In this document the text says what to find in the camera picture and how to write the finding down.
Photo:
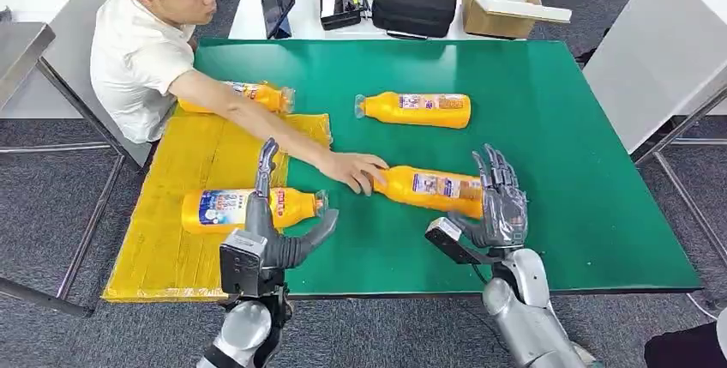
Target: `black zipper case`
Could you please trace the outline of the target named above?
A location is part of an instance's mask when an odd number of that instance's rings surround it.
[[[374,26],[387,31],[443,38],[454,19],[457,0],[374,0]]]

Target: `floor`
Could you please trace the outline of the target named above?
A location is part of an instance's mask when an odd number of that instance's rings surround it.
[[[627,0],[544,0],[574,10],[570,25],[538,25],[534,37],[565,40],[574,54],[596,45]],[[224,36],[237,0],[219,0],[214,22],[200,35]],[[0,146],[92,138],[82,122],[0,121]],[[691,132],[727,132],[714,118]],[[723,148],[666,152],[708,220],[727,240],[727,159]],[[0,274],[54,292],[113,155],[86,151],[0,158]],[[706,290],[697,299],[719,307],[727,299],[725,267],[675,189],[655,163],[642,176],[674,228]],[[60,315],[0,298],[0,367],[191,366],[217,334],[221,309],[210,304],[107,304],[98,299],[138,197],[143,174],[124,167],[71,293],[95,306],[91,318]],[[608,367],[641,367],[652,336],[708,320],[683,294],[555,297],[573,340]],[[512,360],[477,299],[342,299],[297,301],[274,367],[509,367]]]

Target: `yellow bottle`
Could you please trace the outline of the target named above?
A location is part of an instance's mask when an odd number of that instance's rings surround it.
[[[245,96],[260,102],[270,112],[291,113],[295,105],[295,89],[282,87],[276,89],[267,82],[263,83],[242,83],[225,82],[239,95]],[[211,113],[207,109],[194,105],[186,100],[179,100],[179,106],[187,112]]]
[[[390,124],[464,128],[472,104],[460,94],[397,94],[384,92],[370,98],[356,96],[356,118],[371,117]]]
[[[478,177],[411,166],[394,166],[382,170],[382,174],[387,184],[374,181],[374,190],[392,201],[482,219],[482,184]]]
[[[192,233],[229,233],[245,223],[248,196],[254,190],[198,190],[184,197],[182,227]],[[272,188],[273,226],[285,228],[328,208],[325,190],[305,194],[293,188]]]

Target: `green table mat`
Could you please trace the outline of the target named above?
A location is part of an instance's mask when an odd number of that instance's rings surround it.
[[[195,66],[220,80],[297,90],[296,112],[329,113],[333,149],[475,174],[471,151],[500,149],[527,192],[528,247],[553,291],[692,290],[700,282],[566,46],[549,41],[208,39]],[[468,94],[463,130],[355,119],[354,97]],[[291,160],[288,186],[330,190],[336,233],[287,273],[295,295],[473,293],[482,283],[424,238],[442,213],[357,196]],[[286,230],[306,232],[313,220]]]

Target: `silver robotic arm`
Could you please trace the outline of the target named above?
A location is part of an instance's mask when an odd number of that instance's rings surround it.
[[[222,330],[197,368],[262,368],[280,348],[282,330],[292,317],[285,270],[300,265],[330,236],[338,210],[329,209],[299,238],[280,235],[270,211],[270,175],[278,144],[262,147],[255,192],[248,201],[245,227],[235,229],[219,247],[222,290],[230,294]]]
[[[482,300],[519,367],[585,368],[550,304],[545,268],[534,250],[523,247],[527,236],[527,201],[514,169],[500,151],[484,145],[478,152],[484,218],[471,223],[450,213],[433,221],[427,239],[457,263],[488,264],[492,280]],[[464,244],[464,235],[483,254]]]

